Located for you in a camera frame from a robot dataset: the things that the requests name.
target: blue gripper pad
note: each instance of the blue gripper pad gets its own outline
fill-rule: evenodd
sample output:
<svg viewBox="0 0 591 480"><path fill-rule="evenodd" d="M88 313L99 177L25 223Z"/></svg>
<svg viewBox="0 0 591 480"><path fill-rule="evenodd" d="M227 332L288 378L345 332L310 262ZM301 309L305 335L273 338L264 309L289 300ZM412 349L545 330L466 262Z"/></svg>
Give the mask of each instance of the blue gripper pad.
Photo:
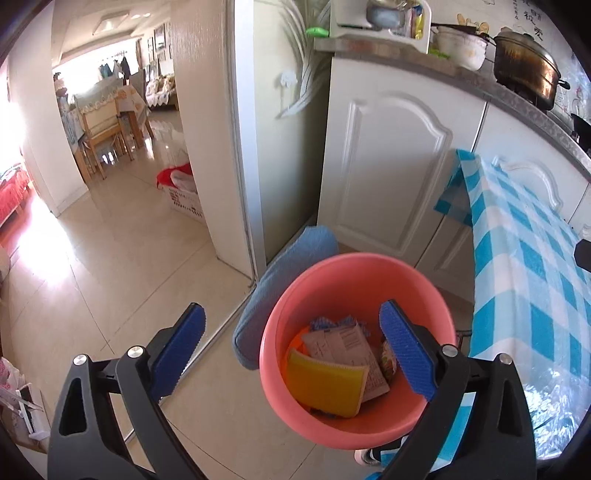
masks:
<svg viewBox="0 0 591 480"><path fill-rule="evenodd" d="M158 336L172 334L151 366L152 386L150 397L159 401L170 395L177 386L178 379L189 363L199 340L205 333L205 310L197 303L190 304L173 327L160 330L152 342L157 343Z"/></svg>
<svg viewBox="0 0 591 480"><path fill-rule="evenodd" d="M413 392L431 401L437 391L435 365L413 332L410 321L393 300L382 303L379 326Z"/></svg>

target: white cabinet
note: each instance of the white cabinet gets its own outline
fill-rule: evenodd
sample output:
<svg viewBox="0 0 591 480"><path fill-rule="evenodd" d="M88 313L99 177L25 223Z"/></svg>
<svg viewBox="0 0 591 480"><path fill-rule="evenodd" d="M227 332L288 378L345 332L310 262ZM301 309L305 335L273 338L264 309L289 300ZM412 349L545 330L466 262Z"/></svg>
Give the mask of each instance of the white cabinet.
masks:
<svg viewBox="0 0 591 480"><path fill-rule="evenodd" d="M546 140L510 114L489 105L475 153L498 162L510 177L532 190L567 222L587 181Z"/></svg>
<svg viewBox="0 0 591 480"><path fill-rule="evenodd" d="M591 184L569 223L581 238L591 241Z"/></svg>
<svg viewBox="0 0 591 480"><path fill-rule="evenodd" d="M466 192L463 205L470 209ZM472 228L445 216L417 264L436 286L474 303L474 240Z"/></svg>
<svg viewBox="0 0 591 480"><path fill-rule="evenodd" d="M360 251L416 265L433 210L471 150L485 101L425 76L333 59L318 223Z"/></svg>
<svg viewBox="0 0 591 480"><path fill-rule="evenodd" d="M513 116L488 105L475 153L498 162L565 220L571 219L581 203L576 225L583 231L585 225L591 227L591 192L587 192L587 207L581 202L587 181L554 147ZM443 290L474 302L472 230L445 217L417 268Z"/></svg>

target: blue checkered tablecloth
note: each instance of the blue checkered tablecloth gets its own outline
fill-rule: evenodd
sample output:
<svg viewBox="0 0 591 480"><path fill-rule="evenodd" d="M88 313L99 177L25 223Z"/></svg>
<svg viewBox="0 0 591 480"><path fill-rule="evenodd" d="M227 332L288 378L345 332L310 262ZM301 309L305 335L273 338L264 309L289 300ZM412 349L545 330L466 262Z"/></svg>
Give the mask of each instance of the blue checkered tablecloth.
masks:
<svg viewBox="0 0 591 480"><path fill-rule="evenodd" d="M470 152L457 156L460 167L436 209L473 229L470 356L513 357L537 456L549 458L563 450L591 404L591 274L576 265L579 238L556 212L500 167ZM466 394L437 466L453 458L472 400Z"/></svg>

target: ceiling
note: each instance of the ceiling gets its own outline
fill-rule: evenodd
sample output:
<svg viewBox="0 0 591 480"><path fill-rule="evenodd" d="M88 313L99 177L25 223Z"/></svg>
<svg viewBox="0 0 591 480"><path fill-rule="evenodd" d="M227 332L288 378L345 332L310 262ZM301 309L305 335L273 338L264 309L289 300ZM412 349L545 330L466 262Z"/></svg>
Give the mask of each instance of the ceiling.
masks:
<svg viewBox="0 0 591 480"><path fill-rule="evenodd" d="M177 0L56 0L51 28L51 62L65 60L107 43L140 36L170 17L170 4ZM129 12L116 29L94 35L105 15Z"/></svg>

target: hanging clothes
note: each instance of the hanging clothes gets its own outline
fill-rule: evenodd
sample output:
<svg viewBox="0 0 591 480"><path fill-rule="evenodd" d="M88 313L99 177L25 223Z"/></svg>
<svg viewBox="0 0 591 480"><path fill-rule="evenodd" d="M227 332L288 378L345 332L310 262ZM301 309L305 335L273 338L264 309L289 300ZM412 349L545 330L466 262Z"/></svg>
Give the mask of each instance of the hanging clothes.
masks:
<svg viewBox="0 0 591 480"><path fill-rule="evenodd" d="M101 65L99 67L99 70L100 70L100 74L102 75L102 77L104 79L113 75L113 72L111 72L111 69L109 68L109 66L106 63L104 65Z"/></svg>
<svg viewBox="0 0 591 480"><path fill-rule="evenodd" d="M121 70L123 71L123 79L128 80L131 77L131 70L129 69L129 63L127 63L125 56L121 60Z"/></svg>
<svg viewBox="0 0 591 480"><path fill-rule="evenodd" d="M120 73L122 74L121 66L119 65L119 62L115 60L115 62L113 63L113 75L115 75L116 78L119 78Z"/></svg>

